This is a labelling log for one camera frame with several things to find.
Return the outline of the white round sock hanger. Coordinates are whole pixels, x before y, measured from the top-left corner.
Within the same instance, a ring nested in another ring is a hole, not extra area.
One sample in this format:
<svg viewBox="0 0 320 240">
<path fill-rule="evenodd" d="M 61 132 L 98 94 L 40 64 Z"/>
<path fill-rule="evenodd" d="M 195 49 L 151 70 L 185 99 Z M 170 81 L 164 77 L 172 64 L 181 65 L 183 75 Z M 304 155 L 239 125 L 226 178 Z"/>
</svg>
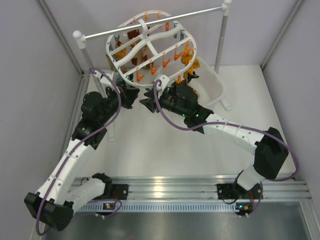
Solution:
<svg viewBox="0 0 320 240">
<path fill-rule="evenodd" d="M 162 10 L 139 13 L 120 27 L 142 24 L 142 27 L 110 35 L 106 41 L 106 57 L 117 79 L 128 87 L 150 88 L 156 77 L 167 76 L 181 83 L 183 74 L 195 61 L 197 44 L 193 36 L 178 22 L 145 26 L 146 22 L 170 17 Z M 181 57 L 185 47 L 194 52 L 185 66 Z"/>
</svg>

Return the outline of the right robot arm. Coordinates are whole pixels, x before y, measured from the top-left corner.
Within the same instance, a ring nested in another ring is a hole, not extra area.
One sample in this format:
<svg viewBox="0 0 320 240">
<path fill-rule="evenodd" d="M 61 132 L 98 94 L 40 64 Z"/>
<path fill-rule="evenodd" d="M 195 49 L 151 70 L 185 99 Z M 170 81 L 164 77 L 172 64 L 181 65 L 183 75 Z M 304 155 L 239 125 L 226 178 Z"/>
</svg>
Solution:
<svg viewBox="0 0 320 240">
<path fill-rule="evenodd" d="M 172 84 L 161 96 L 147 91 L 140 100 L 152 113 L 165 109 L 184 118 L 184 124 L 193 131 L 222 138 L 252 154 L 254 161 L 242 170 L 232 183 L 238 198 L 246 198 L 261 181 L 275 180 L 289 155 L 283 146 L 280 132 L 273 127 L 267 131 L 254 130 L 227 121 L 198 103 L 198 95 L 187 85 Z"/>
</svg>

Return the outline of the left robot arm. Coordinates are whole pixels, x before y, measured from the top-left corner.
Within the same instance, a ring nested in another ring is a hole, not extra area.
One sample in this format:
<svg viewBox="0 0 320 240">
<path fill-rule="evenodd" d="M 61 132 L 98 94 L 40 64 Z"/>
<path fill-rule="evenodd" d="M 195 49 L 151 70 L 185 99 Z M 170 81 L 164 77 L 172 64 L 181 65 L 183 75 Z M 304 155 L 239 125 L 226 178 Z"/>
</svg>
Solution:
<svg viewBox="0 0 320 240">
<path fill-rule="evenodd" d="M 36 220 L 56 230 L 64 230 L 74 214 L 92 200 L 115 197 L 112 179 L 104 173 L 95 173 L 85 184 L 70 190 L 78 171 L 97 150 L 107 133 L 107 125 L 118 116 L 120 109 L 132 109 L 140 90 L 120 86 L 106 87 L 107 97 L 99 92 L 87 93 L 81 105 L 82 118 L 68 143 L 61 160 L 46 182 L 35 192 L 29 192 L 24 203 Z"/>
</svg>

